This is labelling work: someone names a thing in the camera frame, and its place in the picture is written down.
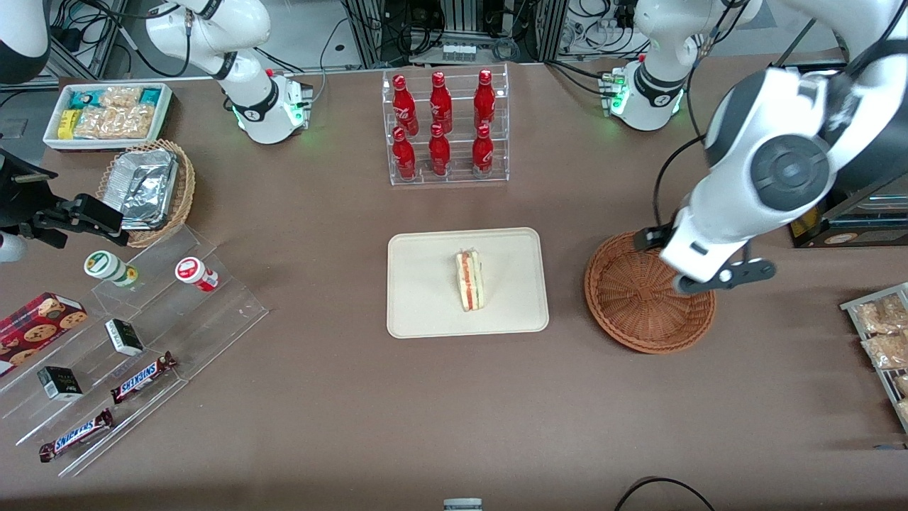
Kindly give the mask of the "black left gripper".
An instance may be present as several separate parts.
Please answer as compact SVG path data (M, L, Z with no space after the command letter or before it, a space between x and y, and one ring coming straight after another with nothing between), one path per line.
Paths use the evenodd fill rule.
M662 250L671 242L674 232L671 224L641 229L633 234L633 249L639 252Z

